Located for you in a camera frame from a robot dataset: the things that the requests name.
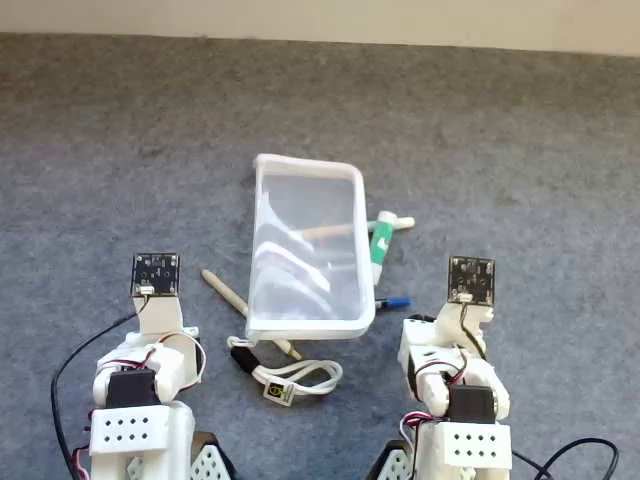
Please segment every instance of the black connector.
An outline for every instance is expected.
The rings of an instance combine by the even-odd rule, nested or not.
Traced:
[[[231,358],[249,375],[260,365],[260,360],[247,347],[233,347],[231,349]]]

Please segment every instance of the mounting plate with holes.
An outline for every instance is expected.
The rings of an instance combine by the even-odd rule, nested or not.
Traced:
[[[411,474],[411,463],[403,450],[392,450],[384,462],[378,480],[405,480]]]
[[[511,469],[509,426],[442,422],[434,428],[441,437],[445,465]]]
[[[93,455],[166,450],[169,416],[166,405],[96,409],[89,451]]]
[[[175,253],[136,253],[131,272],[131,296],[178,295],[180,256]]]
[[[215,445],[205,445],[191,465],[191,480],[231,480]]]
[[[475,257],[449,258],[449,303],[493,307],[495,260]]]

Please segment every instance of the black cable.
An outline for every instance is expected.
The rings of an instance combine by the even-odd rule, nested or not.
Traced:
[[[484,354],[484,350],[482,350],[482,347],[480,347],[478,340],[476,340],[476,337],[474,337],[469,331],[469,329],[464,326],[464,321],[467,318],[467,306],[468,306],[467,303],[462,304],[462,310],[460,310],[460,328],[462,329],[464,334],[467,336],[469,341],[473,343],[473,347],[478,352],[478,355],[480,355],[480,358],[482,358],[483,360],[486,360],[487,356]]]
[[[521,454],[520,452],[518,452],[517,450],[511,450],[511,453],[513,454],[514,457],[519,458],[520,460],[522,460],[524,463],[529,464],[530,466],[532,466],[533,468],[535,468],[536,470],[538,470],[538,472],[542,473],[543,475],[545,475],[547,477],[548,480],[553,480],[553,476],[546,471],[545,469],[543,469],[542,465],[534,462],[533,460],[531,460],[529,457]]]
[[[554,453],[551,456],[551,458],[549,458],[549,460],[546,461],[546,463],[542,466],[542,469],[538,472],[534,480],[541,480],[542,476],[544,475],[544,472],[548,471],[549,467],[553,465],[555,461],[558,460],[558,458],[560,458],[562,455],[567,453],[569,450],[579,445],[584,445],[587,443],[597,443],[600,445],[605,445],[609,447],[613,452],[613,455],[611,457],[611,462],[609,463],[609,468],[607,468],[607,471],[602,477],[602,480],[609,480],[611,477],[613,477],[613,473],[616,471],[616,468],[618,466],[618,458],[620,456],[620,452],[618,451],[618,447],[616,447],[613,442],[610,442],[609,440],[605,440],[604,438],[594,438],[594,437],[580,438],[578,440],[574,440],[571,443],[567,443],[564,447],[560,448],[556,453]]]
[[[60,406],[58,405],[58,380],[60,379],[60,375],[62,374],[64,369],[67,368],[67,365],[71,363],[71,360],[73,360],[88,345],[92,344],[94,341],[96,341],[98,338],[100,338],[104,334],[109,333],[114,328],[119,327],[126,321],[131,320],[133,317],[137,316],[138,313],[144,310],[144,308],[147,306],[148,303],[149,303],[149,297],[146,297],[144,304],[142,305],[142,308],[140,308],[138,312],[133,312],[133,313],[130,313],[129,315],[119,318],[104,330],[96,333],[93,337],[89,338],[88,340],[85,340],[80,345],[78,345],[73,350],[73,352],[71,352],[71,354],[66,358],[66,360],[62,362],[62,364],[58,367],[58,369],[53,374],[53,377],[51,378],[51,411],[53,413],[53,426],[56,430],[56,437],[58,437],[58,444],[60,445],[60,450],[62,451],[62,456],[64,457],[64,461],[67,464],[67,469],[71,474],[71,478],[73,478],[74,480],[80,480],[80,479],[76,473],[75,467],[73,466],[73,461],[71,459],[71,452],[69,452],[69,446],[67,445],[67,439],[64,436],[64,431],[62,430],[62,422],[60,420]]]

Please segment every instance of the marker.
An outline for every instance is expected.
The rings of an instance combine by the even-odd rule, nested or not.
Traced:
[[[376,310],[406,308],[411,306],[411,297],[376,298]]]
[[[200,270],[200,275],[202,275],[202,278],[205,282],[213,287],[216,292],[222,295],[222,298],[224,298],[233,307],[235,307],[235,309],[238,310],[244,317],[249,314],[249,306],[247,305],[247,302],[240,298],[240,296],[236,292],[231,290],[231,288],[229,288],[222,280],[220,280],[220,278],[218,278],[215,273],[207,270],[206,268],[203,268],[202,270]],[[280,350],[282,350],[285,355],[289,355],[295,360],[302,359],[302,355],[300,355],[300,352],[298,352],[294,348],[289,340],[278,339],[273,340],[273,343],[275,343],[276,346]]]
[[[367,229],[370,232],[373,232],[376,229],[378,221],[377,220],[369,220],[367,222]],[[413,217],[399,217],[396,218],[396,221],[393,222],[394,230],[404,230],[405,228],[413,228],[416,224],[416,219]]]
[[[393,224],[398,216],[393,212],[381,210],[378,214],[376,229],[371,237],[371,271],[373,274],[373,285],[378,285],[380,275],[382,275],[382,262],[389,250],[391,237],[393,237]]]

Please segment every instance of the white cable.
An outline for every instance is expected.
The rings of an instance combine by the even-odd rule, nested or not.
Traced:
[[[163,343],[165,340],[174,337],[174,336],[181,336],[181,337],[185,337],[188,338],[189,340],[191,340],[191,342],[196,346],[196,348],[200,351],[200,355],[201,355],[201,359],[202,359],[202,365],[200,366],[200,371],[196,372],[196,376],[194,377],[194,379],[191,382],[188,382],[186,385],[183,385],[180,389],[183,390],[185,388],[189,388],[189,387],[193,387],[196,383],[200,383],[202,381],[202,374],[204,373],[204,369],[207,366],[207,354],[204,351],[204,348],[202,348],[202,345],[200,345],[200,342],[198,342],[195,338],[193,338],[191,335],[189,335],[188,333],[185,333],[181,330],[176,330],[175,332],[169,332],[164,334],[162,337],[160,337],[160,339],[158,340],[157,343]]]
[[[252,348],[255,344],[238,337],[227,338],[227,346]],[[324,370],[329,379],[312,386],[301,385],[298,380],[316,370]],[[342,378],[342,366],[332,360],[302,360],[282,368],[267,368],[258,365],[251,375],[262,385],[269,383],[288,383],[293,386],[293,395],[327,395],[331,393]]]

